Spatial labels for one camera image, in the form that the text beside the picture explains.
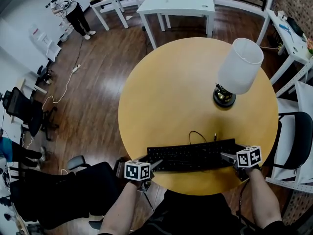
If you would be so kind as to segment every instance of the white sneakers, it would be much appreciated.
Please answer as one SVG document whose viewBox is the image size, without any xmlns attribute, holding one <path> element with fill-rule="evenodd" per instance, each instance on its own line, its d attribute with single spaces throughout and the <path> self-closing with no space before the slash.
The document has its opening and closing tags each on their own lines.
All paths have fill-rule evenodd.
<svg viewBox="0 0 313 235">
<path fill-rule="evenodd" d="M 90 31 L 88 31 L 88 33 L 84 36 L 84 38 L 85 38 L 86 40 L 89 40 L 89 39 L 90 39 L 90 36 L 92 36 L 92 35 L 94 35 L 94 34 L 96 34 L 96 31 L 95 31 L 95 30 L 90 30 Z"/>
</svg>

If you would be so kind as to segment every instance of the chair backrest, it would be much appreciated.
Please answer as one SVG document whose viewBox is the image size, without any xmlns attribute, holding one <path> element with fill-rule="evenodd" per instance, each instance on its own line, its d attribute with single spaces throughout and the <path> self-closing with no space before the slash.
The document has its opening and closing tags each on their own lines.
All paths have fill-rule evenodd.
<svg viewBox="0 0 313 235">
<path fill-rule="evenodd" d="M 313 139 L 313 121 L 305 112 L 295 112 L 295 133 L 290 155 L 284 165 L 285 169 L 297 169 L 308 159 Z"/>
<path fill-rule="evenodd" d="M 18 88 L 14 87 L 11 92 L 6 91 L 2 105 L 9 115 L 18 117 L 25 122 L 30 121 L 31 101 Z"/>
<path fill-rule="evenodd" d="M 29 169 L 11 188 L 11 199 L 21 217 L 37 219 L 45 229 L 89 217 L 89 213 L 105 215 L 121 193 L 117 177 L 107 162 L 78 171 L 76 175 L 73 172 L 50 175 Z"/>
</svg>

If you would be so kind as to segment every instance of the human arm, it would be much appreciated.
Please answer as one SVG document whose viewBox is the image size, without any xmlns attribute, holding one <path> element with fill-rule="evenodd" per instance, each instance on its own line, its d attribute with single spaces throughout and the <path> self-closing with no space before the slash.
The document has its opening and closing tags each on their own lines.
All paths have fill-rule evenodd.
<svg viewBox="0 0 313 235">
<path fill-rule="evenodd" d="M 262 173 L 257 169 L 247 171 L 252 192 L 252 211 L 256 224 L 264 229 L 267 225 L 282 221 L 279 202 L 269 188 Z"/>
<path fill-rule="evenodd" d="M 61 9 L 57 9 L 56 7 L 52 8 L 51 10 L 52 10 L 53 14 L 58 14 L 58 13 L 60 13 L 62 11 Z"/>
<path fill-rule="evenodd" d="M 112 235 L 127 235 L 132 225 L 136 203 L 137 186 L 128 182 L 121 195 L 105 215 L 100 232 Z"/>
</svg>

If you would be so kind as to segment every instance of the black pants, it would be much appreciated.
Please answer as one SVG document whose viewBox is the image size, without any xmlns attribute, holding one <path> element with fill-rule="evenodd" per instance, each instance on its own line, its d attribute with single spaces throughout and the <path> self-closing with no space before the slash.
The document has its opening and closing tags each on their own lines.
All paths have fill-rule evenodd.
<svg viewBox="0 0 313 235">
<path fill-rule="evenodd" d="M 20 162 L 28 167 L 36 167 L 37 162 L 31 161 L 31 159 L 39 159 L 42 154 L 37 151 L 27 150 L 23 146 L 12 141 L 13 162 Z"/>
<path fill-rule="evenodd" d="M 85 19 L 83 10 L 78 3 L 76 4 L 76 8 L 72 12 L 70 12 L 66 16 L 66 18 L 73 25 L 74 29 L 79 34 L 81 34 L 82 36 L 85 36 L 85 32 L 79 23 L 82 24 L 82 26 L 85 28 L 86 32 L 90 31 L 90 28 L 89 28 L 89 25 Z"/>
</svg>

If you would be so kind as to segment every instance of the wooden floor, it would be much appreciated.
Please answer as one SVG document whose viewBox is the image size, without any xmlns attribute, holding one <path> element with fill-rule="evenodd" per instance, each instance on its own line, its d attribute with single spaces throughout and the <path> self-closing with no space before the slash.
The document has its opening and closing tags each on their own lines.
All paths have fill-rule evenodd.
<svg viewBox="0 0 313 235">
<path fill-rule="evenodd" d="M 107 161 L 112 167 L 121 156 L 127 152 L 121 140 L 118 128 L 117 112 L 120 94 L 127 77 L 136 64 L 152 51 L 141 29 L 141 21 L 136 14 L 135 7 L 125 9 L 125 16 L 133 16 L 129 21 L 129 28 L 124 29 L 115 11 L 106 13 L 106 22 L 110 31 L 106 31 L 93 11 L 86 13 L 87 21 L 97 34 L 89 41 L 83 40 L 78 64 L 81 68 L 72 76 L 67 93 L 57 104 L 58 112 L 54 122 L 60 129 L 52 134 L 53 141 L 47 142 L 39 133 L 31 145 L 37 150 L 40 145 L 47 147 L 50 152 L 49 161 L 43 166 L 43 171 L 51 174 L 61 174 L 61 168 L 66 168 L 67 161 L 76 155 L 84 155 L 88 164 Z M 170 41 L 186 37 L 205 37 L 205 20 L 195 17 L 170 17 L 172 29 L 161 32 L 157 17 L 151 15 L 149 20 L 153 25 L 153 33 L 157 44 L 163 45 Z M 244 37 L 257 40 L 263 19 L 249 13 L 229 9 L 216 8 L 213 38 L 232 43 L 236 38 Z M 82 37 L 74 32 L 70 39 L 62 44 L 62 51 L 57 61 L 51 66 L 55 72 L 50 86 L 40 85 L 48 91 L 47 95 L 54 95 L 58 100 L 65 90 L 70 73 L 78 56 Z M 265 39 L 263 46 L 268 46 Z M 262 68 L 271 77 L 284 61 L 276 50 L 265 50 Z M 46 96 L 36 94 L 35 98 L 42 102 Z M 45 109 L 52 108 L 52 100 L 48 100 Z M 250 194 L 247 188 L 243 197 L 243 212 L 251 219 Z M 283 206 L 287 190 L 273 187 L 281 206 Z M 224 193 L 233 212 L 238 208 L 241 187 Z M 148 197 L 156 207 L 163 198 L 166 190 L 153 184 L 148 191 Z M 132 229 L 139 228 L 151 215 L 146 200 L 138 193 L 136 214 Z M 88 219 L 77 219 L 64 224 L 49 234 L 76 235 L 97 234 L 88 225 Z"/>
</svg>

